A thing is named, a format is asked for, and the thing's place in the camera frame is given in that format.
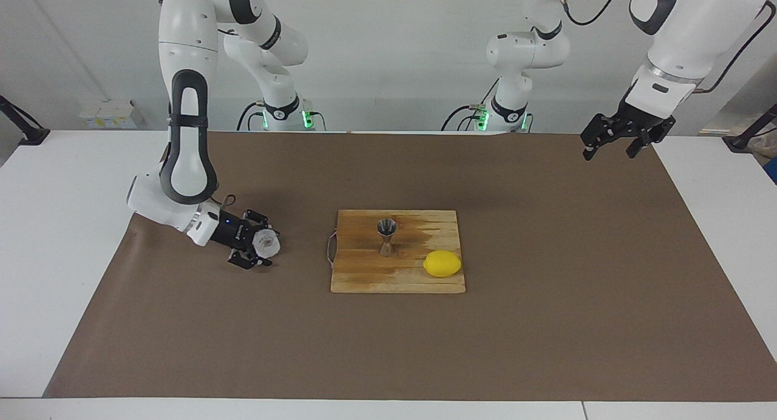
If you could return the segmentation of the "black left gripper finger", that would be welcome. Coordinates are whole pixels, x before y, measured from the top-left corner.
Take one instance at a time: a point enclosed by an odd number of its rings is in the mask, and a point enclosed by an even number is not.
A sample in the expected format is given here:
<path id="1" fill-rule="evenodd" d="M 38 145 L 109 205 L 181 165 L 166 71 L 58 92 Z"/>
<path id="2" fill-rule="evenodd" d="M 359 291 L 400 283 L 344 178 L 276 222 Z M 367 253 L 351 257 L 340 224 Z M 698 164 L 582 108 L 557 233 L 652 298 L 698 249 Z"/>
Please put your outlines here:
<path id="1" fill-rule="evenodd" d="M 581 141 L 585 145 L 583 158 L 586 161 L 591 161 L 600 146 L 610 143 L 613 140 L 613 136 L 611 119 L 602 115 L 602 113 L 594 115 L 585 129 L 583 129 L 583 132 L 580 133 Z"/>
<path id="2" fill-rule="evenodd" d="M 657 127 L 639 129 L 638 135 L 635 136 L 632 143 L 625 149 L 625 153 L 629 159 L 634 159 L 642 149 L 652 143 L 658 143 L 659 141 L 660 130 Z"/>

